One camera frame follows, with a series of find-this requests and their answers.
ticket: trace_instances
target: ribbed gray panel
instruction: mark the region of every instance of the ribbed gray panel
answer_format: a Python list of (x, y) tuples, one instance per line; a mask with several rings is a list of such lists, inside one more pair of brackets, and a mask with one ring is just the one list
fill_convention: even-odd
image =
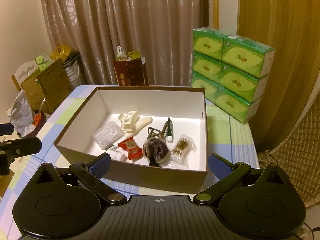
[[(210, 207), (183, 196), (133, 196), (107, 208), (89, 230), (69, 240), (245, 240), (226, 228)], [(288, 240), (298, 240), (292, 236)]]

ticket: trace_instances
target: open white box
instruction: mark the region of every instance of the open white box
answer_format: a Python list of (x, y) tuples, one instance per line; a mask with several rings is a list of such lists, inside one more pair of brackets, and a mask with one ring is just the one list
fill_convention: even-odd
[(206, 108), (202, 89), (97, 87), (72, 116), (54, 145), (70, 163), (89, 162), (105, 152), (94, 142), (92, 133), (109, 121), (120, 125), (119, 114), (134, 110), (141, 117), (153, 118), (151, 124), (134, 136), (141, 148), (147, 140), (148, 127), (162, 130), (168, 117), (173, 124), (173, 143), (167, 143), (169, 150), (182, 134), (193, 138), (196, 151), (188, 156), (189, 170), (151, 167), (146, 158), (126, 159), (126, 162), (112, 160), (104, 178), (167, 191), (198, 193), (207, 175), (208, 157)]

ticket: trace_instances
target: quilted cover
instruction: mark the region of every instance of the quilted cover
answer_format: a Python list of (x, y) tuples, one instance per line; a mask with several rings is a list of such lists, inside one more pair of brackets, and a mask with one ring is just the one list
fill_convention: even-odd
[(263, 163), (275, 163), (287, 172), (305, 206), (320, 202), (320, 90), (305, 117), (269, 154), (258, 154)]

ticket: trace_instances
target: table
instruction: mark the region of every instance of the table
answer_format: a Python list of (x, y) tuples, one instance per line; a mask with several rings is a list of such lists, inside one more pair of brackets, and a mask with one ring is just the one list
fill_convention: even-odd
[[(37, 137), (42, 141), (42, 149), (38, 154), (25, 156), (18, 160), (15, 171), (5, 195), (0, 203), (0, 239), (16, 240), (21, 234), (12, 218), (12, 207), (38, 167), (45, 162), (55, 167), (68, 167), (68, 161), (60, 154), (53, 144), (63, 127), (80, 107), (83, 101), (96, 88), (92, 86), (77, 87), (52, 114)], [(220, 108), (206, 101), (209, 153), (215, 152), (232, 163), (245, 162), (252, 168), (258, 168), (258, 159), (248, 123), (241, 124)], [(116, 181), (102, 179), (103, 182), (127, 196), (133, 195), (176, 195), (178, 192), (167, 192), (150, 188), (128, 185)], [(210, 186), (217, 178), (208, 173), (204, 182)]]

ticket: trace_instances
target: curtain pattern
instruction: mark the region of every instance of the curtain pattern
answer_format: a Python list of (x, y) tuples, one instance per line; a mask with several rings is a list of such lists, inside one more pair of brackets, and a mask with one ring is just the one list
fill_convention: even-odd
[(140, 50), (150, 84), (190, 85), (200, 0), (42, 0), (52, 47), (79, 50), (89, 84), (116, 84), (116, 47)]
[(257, 151), (294, 127), (320, 68), (320, 0), (239, 0), (239, 35), (276, 49), (259, 109), (249, 121)]

